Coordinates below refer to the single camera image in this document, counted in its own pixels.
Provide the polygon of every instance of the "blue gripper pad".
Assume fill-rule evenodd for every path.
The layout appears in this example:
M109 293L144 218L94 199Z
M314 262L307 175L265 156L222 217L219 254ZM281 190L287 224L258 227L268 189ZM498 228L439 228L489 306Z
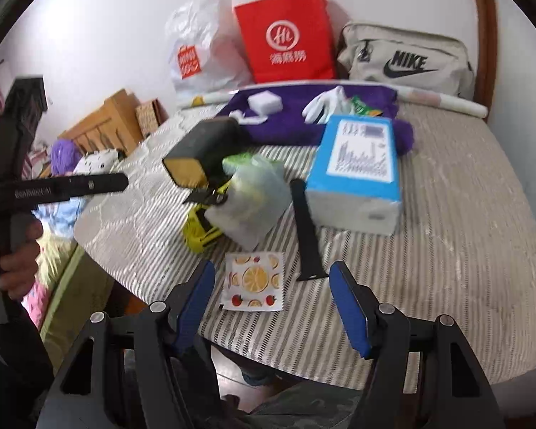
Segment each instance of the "blue gripper pad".
M214 281L214 265L207 261L204 265L203 274L191 292L177 320L177 339L174 347L179 356L194 343L195 334L200 326L204 310L206 310L214 290Z
M367 320L337 263L330 268L330 289L352 347L362 358L369 358L372 347L367 339Z

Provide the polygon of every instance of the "red paper bag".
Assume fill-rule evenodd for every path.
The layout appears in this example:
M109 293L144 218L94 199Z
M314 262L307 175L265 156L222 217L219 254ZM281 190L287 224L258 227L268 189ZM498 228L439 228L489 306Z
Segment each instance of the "red paper bag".
M326 0L258 0L235 11L257 83L336 78Z

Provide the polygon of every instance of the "blue box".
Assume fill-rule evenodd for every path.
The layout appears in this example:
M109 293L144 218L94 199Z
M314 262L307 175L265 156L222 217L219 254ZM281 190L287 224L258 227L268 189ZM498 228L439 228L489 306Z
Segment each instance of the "blue box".
M316 225L390 236L401 212L389 119L332 116L307 180Z

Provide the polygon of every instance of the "wooden headboard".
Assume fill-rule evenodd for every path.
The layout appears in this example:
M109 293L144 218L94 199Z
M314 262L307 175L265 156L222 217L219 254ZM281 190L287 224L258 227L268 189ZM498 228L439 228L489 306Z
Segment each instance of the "wooden headboard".
M83 154L115 148L129 156L143 141L135 106L134 98L119 90L59 138L72 140Z

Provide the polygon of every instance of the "hi logo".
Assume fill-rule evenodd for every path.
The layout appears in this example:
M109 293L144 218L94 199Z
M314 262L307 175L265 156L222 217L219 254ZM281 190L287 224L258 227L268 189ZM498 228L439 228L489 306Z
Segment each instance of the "hi logo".
M390 79L399 77L412 76L414 74L431 73L438 71L437 69L425 69L425 63L429 59L428 56L420 56L415 53L407 53L397 50L393 57L383 66L383 73ZM402 67L403 69L393 70L392 66Z
M275 50L289 51L300 41L300 31L290 21L276 21L266 31L266 41Z

